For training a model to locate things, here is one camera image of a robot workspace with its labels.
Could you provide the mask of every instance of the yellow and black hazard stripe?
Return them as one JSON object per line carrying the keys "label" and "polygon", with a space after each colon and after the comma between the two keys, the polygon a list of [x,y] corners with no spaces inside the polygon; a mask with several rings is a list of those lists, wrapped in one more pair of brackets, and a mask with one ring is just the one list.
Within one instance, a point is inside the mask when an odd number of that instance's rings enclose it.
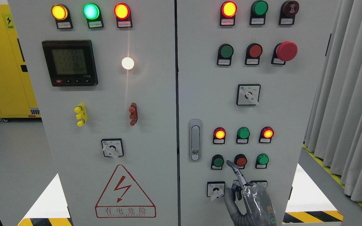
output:
{"label": "yellow and black hazard stripe", "polygon": [[308,211],[284,213],[283,223],[343,222],[339,211]]}
{"label": "yellow and black hazard stripe", "polygon": [[18,226],[74,226],[70,218],[25,218]]}

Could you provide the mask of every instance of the yellow indicator light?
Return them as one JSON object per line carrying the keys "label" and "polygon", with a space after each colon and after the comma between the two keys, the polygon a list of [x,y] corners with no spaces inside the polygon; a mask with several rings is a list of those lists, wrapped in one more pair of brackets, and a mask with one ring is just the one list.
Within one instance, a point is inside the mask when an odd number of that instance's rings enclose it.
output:
{"label": "yellow indicator light", "polygon": [[57,20],[65,20],[68,17],[68,9],[64,5],[55,4],[51,8],[53,17]]}
{"label": "yellow indicator light", "polygon": [[237,13],[237,5],[232,1],[227,1],[222,5],[222,14],[225,17],[234,17]]}
{"label": "yellow indicator light", "polygon": [[124,59],[122,59],[121,64],[123,68],[131,70],[134,68],[135,62],[132,58],[125,57]]}
{"label": "yellow indicator light", "polygon": [[129,17],[129,6],[125,3],[118,3],[114,7],[114,14],[118,19],[125,20]]}
{"label": "yellow indicator light", "polygon": [[272,130],[265,130],[265,131],[263,132],[263,136],[264,136],[265,138],[271,138],[271,137],[273,137],[273,131],[272,131]]}
{"label": "yellow indicator light", "polygon": [[216,137],[217,139],[223,139],[225,136],[226,136],[226,133],[225,133],[223,130],[217,131],[217,132],[216,132],[216,135],[215,135],[215,137]]}

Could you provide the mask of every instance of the white floor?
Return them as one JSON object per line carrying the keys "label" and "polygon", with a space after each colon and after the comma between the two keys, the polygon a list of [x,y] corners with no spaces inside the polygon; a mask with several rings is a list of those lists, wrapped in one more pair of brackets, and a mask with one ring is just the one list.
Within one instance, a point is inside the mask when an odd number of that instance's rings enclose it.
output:
{"label": "white floor", "polygon": [[[286,212],[336,210],[304,169],[297,164],[293,192]],[[36,200],[24,218],[69,218],[65,195],[58,174]]]}

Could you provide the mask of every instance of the green push button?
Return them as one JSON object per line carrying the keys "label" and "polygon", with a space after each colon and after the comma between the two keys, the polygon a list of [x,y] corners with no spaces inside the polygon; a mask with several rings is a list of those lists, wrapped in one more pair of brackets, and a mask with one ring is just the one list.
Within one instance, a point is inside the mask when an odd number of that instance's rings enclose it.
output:
{"label": "green push button", "polygon": [[234,50],[230,45],[224,45],[220,50],[220,55],[224,58],[229,58],[233,55]]}
{"label": "green push button", "polygon": [[247,127],[242,127],[237,131],[237,135],[241,139],[247,139],[248,137],[250,137],[250,130],[248,130]]}
{"label": "green push button", "polygon": [[263,16],[268,9],[268,5],[267,2],[262,1],[262,0],[258,0],[256,2],[254,2],[252,4],[252,12],[257,16],[257,17],[261,17]]}
{"label": "green push button", "polygon": [[257,157],[257,161],[261,165],[266,165],[269,162],[269,157],[267,156],[267,154],[262,153]]}
{"label": "green push button", "polygon": [[215,159],[214,161],[213,161],[213,165],[214,166],[217,166],[217,167],[220,167],[220,166],[222,166],[224,164],[224,160],[223,159]]}

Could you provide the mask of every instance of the high voltage warning sign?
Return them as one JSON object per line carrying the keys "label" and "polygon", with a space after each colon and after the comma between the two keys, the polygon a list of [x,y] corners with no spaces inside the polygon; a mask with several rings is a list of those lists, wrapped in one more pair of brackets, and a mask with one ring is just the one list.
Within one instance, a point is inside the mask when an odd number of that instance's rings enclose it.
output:
{"label": "high voltage warning sign", "polygon": [[95,210],[98,218],[156,217],[156,206],[121,164],[112,173]]}

